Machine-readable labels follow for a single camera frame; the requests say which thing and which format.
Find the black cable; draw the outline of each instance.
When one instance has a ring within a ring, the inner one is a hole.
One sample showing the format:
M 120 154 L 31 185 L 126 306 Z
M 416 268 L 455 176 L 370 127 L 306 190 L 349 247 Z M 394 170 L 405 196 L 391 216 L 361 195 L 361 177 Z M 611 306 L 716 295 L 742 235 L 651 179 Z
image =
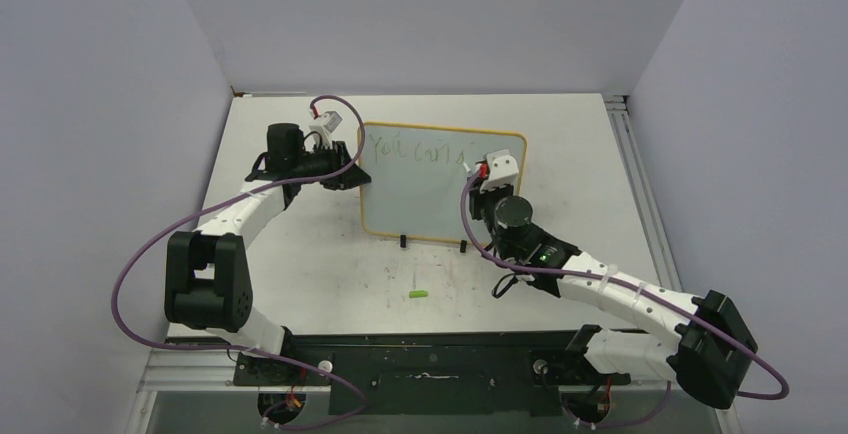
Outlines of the black cable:
M 318 131 L 309 131 L 309 134 L 307 134 L 307 135 L 303 136 L 303 147 L 304 147 L 304 149 L 306 148 L 306 140 L 307 140 L 307 139 L 309 138 L 309 136 L 311 136 L 312 134 L 318 134 L 318 140 L 317 140 L 317 141 L 315 141 L 315 145 L 316 145 L 316 146 L 321 147 L 321 146 L 324 144 L 324 140 L 321 138 L 321 133 L 320 133 L 320 132 L 318 132 Z
M 596 392 L 598 392 L 598 390 L 600 390 L 600 389 L 601 389 L 601 385 L 600 385 L 600 384 L 598 384 L 597 386 L 593 387 L 591 391 L 587 392 L 587 393 L 586 393 L 586 395 L 585 395 L 585 396 L 583 396 L 583 402 L 584 402 L 584 403 L 589 402 L 589 398 L 591 398 L 592 396 L 594 396 L 594 395 L 595 395 L 595 393 L 596 393 Z
M 483 248 L 483 250 L 484 251 L 492 251 L 493 256 L 498 255 L 498 248 L 495 247 L 495 241 L 492 241 L 489 244 L 487 244 L 486 247 Z
M 504 279 L 510 276 L 512 276 L 512 279 L 510 279 L 509 282 L 506 283 L 506 286 L 504 286 L 503 289 L 498 291 L 498 288 L 501 287 L 501 283 L 503 283 Z M 515 275 L 515 273 L 510 272 L 509 274 L 506 274 L 505 276 L 501 277 L 500 280 L 498 280 L 498 283 L 495 284 L 495 287 L 492 288 L 492 297 L 494 297 L 495 299 L 500 299 L 501 297 L 503 297 L 504 294 L 506 294 L 506 291 L 508 291 L 512 286 L 516 284 L 518 284 L 518 277 Z

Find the black joint housing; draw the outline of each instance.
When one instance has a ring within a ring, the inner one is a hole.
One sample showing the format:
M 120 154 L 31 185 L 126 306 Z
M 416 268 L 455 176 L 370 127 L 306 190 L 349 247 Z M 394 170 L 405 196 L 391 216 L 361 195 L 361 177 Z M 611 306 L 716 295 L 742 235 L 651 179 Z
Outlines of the black joint housing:
M 245 179 L 253 181 L 281 181 L 301 177 L 314 177 L 338 171 L 351 161 L 350 153 L 344 142 L 333 141 L 330 146 L 316 145 L 311 152 L 303 146 L 303 131 L 297 124 L 272 124 L 268 126 L 266 140 L 268 150 L 257 159 L 254 169 Z M 265 160 L 265 168 L 259 169 L 259 162 Z M 324 179 L 321 185 L 331 191 L 353 189 L 371 182 L 371 176 L 359 166 L 350 166 L 345 172 Z M 300 192 L 301 184 L 282 186 L 285 206 L 288 208 Z
M 757 343 L 729 297 L 710 291 L 698 306 L 695 316 L 757 352 Z M 675 327 L 682 335 L 677 354 L 668 358 L 677 373 L 677 383 L 690 396 L 716 408 L 728 409 L 748 372 L 751 359 L 730 344 L 694 322 Z
M 214 264 L 213 279 L 195 270 Z M 175 232 L 165 262 L 165 317 L 192 329 L 238 332 L 253 305 L 244 240 L 235 234 Z
M 529 267 L 561 269 L 572 256 L 580 255 L 577 246 L 557 239 L 532 222 L 532 205 L 514 195 L 512 185 L 482 192 L 482 181 L 477 182 L 468 192 L 468 210 L 472 219 L 483 220 L 502 259 L 517 259 Z M 533 280 L 527 284 L 561 297 L 557 280 L 563 276 L 532 274 Z

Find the white bracket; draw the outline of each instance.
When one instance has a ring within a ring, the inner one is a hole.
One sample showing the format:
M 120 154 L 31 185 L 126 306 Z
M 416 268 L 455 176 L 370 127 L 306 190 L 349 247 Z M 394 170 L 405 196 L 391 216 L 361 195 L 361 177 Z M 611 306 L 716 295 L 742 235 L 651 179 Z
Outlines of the white bracket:
M 486 164 L 489 166 L 489 177 L 480 185 L 481 192 L 515 184 L 520 174 L 518 162 L 509 153 L 509 149 L 486 154 Z
M 332 134 L 341 123 L 342 116 L 340 116 L 338 112 L 327 111 L 309 123 L 309 130 L 315 131 L 319 136 L 321 136 L 321 145 L 323 147 L 329 147 L 331 145 L 330 134 Z

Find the cable tie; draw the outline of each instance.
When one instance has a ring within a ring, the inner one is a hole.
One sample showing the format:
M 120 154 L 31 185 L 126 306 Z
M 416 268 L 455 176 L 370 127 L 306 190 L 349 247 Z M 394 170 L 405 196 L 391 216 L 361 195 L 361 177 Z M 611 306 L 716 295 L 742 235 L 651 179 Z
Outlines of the cable tie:
M 607 288 L 607 284 L 609 283 L 609 278 L 616 275 L 616 274 L 618 274 L 618 266 L 615 265 L 615 264 L 609 264 L 607 266 L 607 273 L 604 274 L 603 279 L 601 279 L 601 285 L 598 286 L 598 300 L 597 300 L 596 304 L 598 305 L 598 309 L 600 309 L 602 311 L 604 311 L 604 306 L 602 305 L 603 302 L 601 302 L 603 300 L 603 297 L 604 297 L 604 289 Z
M 636 303 L 639 302 L 639 298 L 642 297 L 642 289 L 644 289 L 647 284 L 648 283 L 645 281 L 639 282 L 639 288 L 636 289 L 636 295 L 633 297 L 633 303 L 630 304 L 631 309 L 636 307 Z

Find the whiteboard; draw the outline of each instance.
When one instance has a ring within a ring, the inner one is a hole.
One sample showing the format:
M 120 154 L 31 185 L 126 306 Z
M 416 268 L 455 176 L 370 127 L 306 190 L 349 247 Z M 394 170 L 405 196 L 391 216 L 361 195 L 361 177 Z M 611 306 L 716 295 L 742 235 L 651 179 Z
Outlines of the whiteboard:
M 527 140 L 515 132 L 365 123 L 359 165 L 371 183 L 361 187 L 362 228 L 376 236 L 460 242 L 467 237 L 459 217 L 463 164 L 473 166 L 501 149 L 509 149 L 523 172 Z M 489 241 L 482 222 L 472 227 Z

